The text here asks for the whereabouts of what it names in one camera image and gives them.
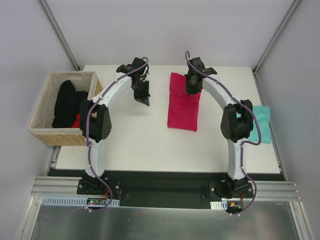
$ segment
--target white wall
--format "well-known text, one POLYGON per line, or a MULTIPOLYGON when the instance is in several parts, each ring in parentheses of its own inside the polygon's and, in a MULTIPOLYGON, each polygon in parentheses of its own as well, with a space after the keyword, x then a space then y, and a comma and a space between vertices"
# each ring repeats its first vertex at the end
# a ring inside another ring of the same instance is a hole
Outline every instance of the white wall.
POLYGON ((288 179, 320 238, 320 1, 304 0, 258 72, 288 179))
POLYGON ((27 127, 51 71, 72 71, 36 0, 0 3, 0 239, 14 239, 51 148, 27 127))
POLYGON ((293 0, 47 0, 75 58, 85 64, 254 67, 293 0))

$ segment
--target woven storage basket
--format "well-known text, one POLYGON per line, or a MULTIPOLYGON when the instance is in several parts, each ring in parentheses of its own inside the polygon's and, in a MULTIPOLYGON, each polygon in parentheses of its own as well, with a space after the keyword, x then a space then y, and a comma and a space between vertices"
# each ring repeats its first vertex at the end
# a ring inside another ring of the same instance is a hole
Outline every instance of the woven storage basket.
POLYGON ((76 91, 87 91, 88 100, 102 90, 94 71, 65 71, 50 73, 31 118, 28 129, 49 146, 84 146, 85 138, 79 128, 53 128, 54 111, 61 84, 70 80, 76 91))

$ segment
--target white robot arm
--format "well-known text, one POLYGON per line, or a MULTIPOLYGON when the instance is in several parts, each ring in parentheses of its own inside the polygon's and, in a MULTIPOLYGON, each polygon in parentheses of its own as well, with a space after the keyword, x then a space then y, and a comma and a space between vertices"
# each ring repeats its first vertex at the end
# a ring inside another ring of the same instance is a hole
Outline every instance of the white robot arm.
MULTIPOLYGON (((214 75, 214 78, 220 81, 219 75, 214 75)), ((202 88, 206 90, 220 105, 222 110, 228 105, 237 104, 230 96, 226 94, 224 89, 209 78, 204 78, 202 81, 202 88)), ((241 170, 241 144, 246 138, 239 139, 237 142, 233 142, 231 139, 227 139, 228 143, 228 168, 226 173, 232 180, 240 180, 245 177, 241 170)), ((243 149, 243 163, 242 169, 246 171, 246 150, 243 149)))
POLYGON ((252 103, 231 94, 221 83, 218 73, 212 67, 206 68, 200 57, 189 59, 187 51, 185 58, 189 68, 185 75, 186 93, 197 94, 204 89, 223 109, 220 128, 228 143, 228 168, 226 180, 214 191, 220 197, 232 198, 235 191, 248 185, 244 143, 248 143, 247 139, 253 130, 252 103))
POLYGON ((116 72, 111 83, 101 93, 90 101, 82 101, 80 105, 80 129, 86 137, 89 159, 85 173, 91 185, 96 182, 94 178, 101 177, 105 172, 107 148, 103 140, 108 137, 112 127, 109 107, 130 88, 133 89, 133 97, 137 102, 150 105, 147 80, 149 66, 143 58, 136 57, 132 64, 121 65, 116 72))

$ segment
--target teal cloth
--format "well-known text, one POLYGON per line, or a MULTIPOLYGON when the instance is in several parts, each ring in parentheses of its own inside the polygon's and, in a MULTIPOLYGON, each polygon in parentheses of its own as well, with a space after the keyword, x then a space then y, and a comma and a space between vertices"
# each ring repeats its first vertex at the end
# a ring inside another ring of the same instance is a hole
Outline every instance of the teal cloth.
MULTIPOLYGON (((270 107, 254 106, 252 109, 256 119, 258 120, 258 124, 261 130, 262 143, 270 144, 271 143, 271 131, 269 126, 270 107)), ((259 140, 259 136, 258 136, 257 126, 255 121, 253 121, 253 130, 250 132, 249 141, 257 143, 258 140, 259 140)))

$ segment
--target folded pink towel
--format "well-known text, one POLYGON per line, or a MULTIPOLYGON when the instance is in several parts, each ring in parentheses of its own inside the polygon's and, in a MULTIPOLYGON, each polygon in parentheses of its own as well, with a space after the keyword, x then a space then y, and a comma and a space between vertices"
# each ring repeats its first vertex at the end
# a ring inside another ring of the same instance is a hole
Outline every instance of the folded pink towel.
POLYGON ((186 77, 171 73, 168 128, 197 131, 200 95, 186 94, 186 77))

